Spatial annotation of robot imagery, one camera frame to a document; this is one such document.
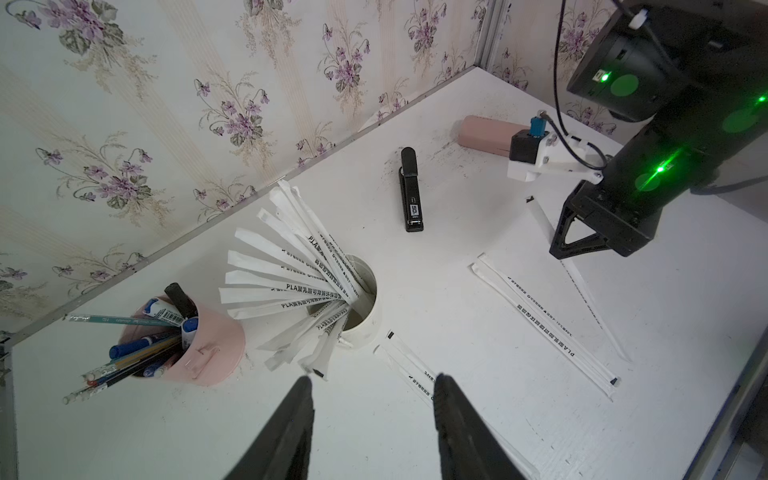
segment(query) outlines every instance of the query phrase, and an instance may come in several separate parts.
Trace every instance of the black cable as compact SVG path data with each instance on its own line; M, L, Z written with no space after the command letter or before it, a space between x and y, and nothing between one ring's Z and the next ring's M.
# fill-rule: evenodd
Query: black cable
M573 158L575 158L578 163L580 163L580 164L584 165L586 168L590 168L592 170L603 170L603 169L605 169L608 166L608 158L605 156L605 154L603 154L602 150L597 148L591 142L587 142L587 145L592 150L594 150L594 151L596 151L598 153L600 158L603 160L603 165L602 165L602 167L595 167L594 165L590 165L587 162L583 161L581 159L581 157L576 155L576 152L573 151L573 149L571 148L571 145L569 145L568 142L565 141L565 138L563 137L563 134L560 133L560 131L558 130L558 126L554 124L554 121L552 120L552 118L549 115L547 115L546 113L544 113L544 112L540 113L539 117L544 118L547 122L549 122L549 124L552 126L552 129L554 130L554 132L558 135L558 138L560 139L560 141L563 142L563 147L565 147L565 150L567 150L568 153L571 154L571 156Z
M694 195L729 194L730 192L735 192L736 190L741 190L742 188L752 187L753 185L761 184L766 180L768 180L768 175L763 175L762 177L750 178L749 180L744 180L731 185L722 185L722 186L715 186L715 187L692 187L690 189L690 192Z
M552 79L554 83L554 109L558 113L560 128L563 129L564 134L568 135L568 131L565 130L565 124L563 123L563 115L560 113L560 100L558 99L558 50L560 50L560 32L563 31L563 17L565 16L565 2L566 0L563 0L562 4L560 5L560 21L558 22L558 36L557 36L557 39L554 41L554 65L552 65Z

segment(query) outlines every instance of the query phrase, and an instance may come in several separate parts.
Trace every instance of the floral wallpaper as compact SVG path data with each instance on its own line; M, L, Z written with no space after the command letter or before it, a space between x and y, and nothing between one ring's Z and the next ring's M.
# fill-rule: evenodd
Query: floral wallpaper
M548 104L554 103L552 63L560 4L558 0L505 0L502 26L494 38L495 55L489 65L493 75ZM614 10L611 0L568 0L557 46L558 97L564 113L626 143L643 123L616 120L606 108L566 91L579 61Z
M472 64L488 8L6 2L0 330L92 291L458 74ZM605 16L586 12L569 20L584 38ZM544 74L526 54L500 61L498 74ZM585 121L602 115L569 108Z

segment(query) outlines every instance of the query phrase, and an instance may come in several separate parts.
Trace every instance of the barcode label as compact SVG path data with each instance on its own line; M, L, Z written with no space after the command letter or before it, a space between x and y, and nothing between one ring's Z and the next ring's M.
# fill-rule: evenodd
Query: barcode label
M181 323L184 321L184 318L168 309L162 309L155 318L175 326L181 326Z

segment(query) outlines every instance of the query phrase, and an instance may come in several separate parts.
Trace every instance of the black marker cap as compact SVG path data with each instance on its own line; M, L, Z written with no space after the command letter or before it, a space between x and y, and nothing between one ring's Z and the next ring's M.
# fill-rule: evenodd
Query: black marker cap
M184 293L178 283L173 282L171 285L166 286L165 294L168 295L168 298L179 310L182 317L188 319L197 316L197 307L192 299Z

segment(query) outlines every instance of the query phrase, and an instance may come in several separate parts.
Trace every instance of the green led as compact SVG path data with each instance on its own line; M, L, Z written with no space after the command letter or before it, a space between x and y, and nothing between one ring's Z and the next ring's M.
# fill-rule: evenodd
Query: green led
M652 175L644 174L644 175L641 175L640 177L638 177L637 179L638 179L638 181L640 181L640 183L636 184L637 185L637 189L640 190L640 191L646 191L646 188L649 187L654 182L654 179L656 178L656 176L658 174L661 174L664 171L666 171L667 168L670 167L670 164L678 156L680 156L680 154L683 153L683 151L684 151L683 147L680 147L677 150L675 150L675 152L673 152L672 155L670 155L665 161L663 161L661 163L661 165L656 167L656 171Z

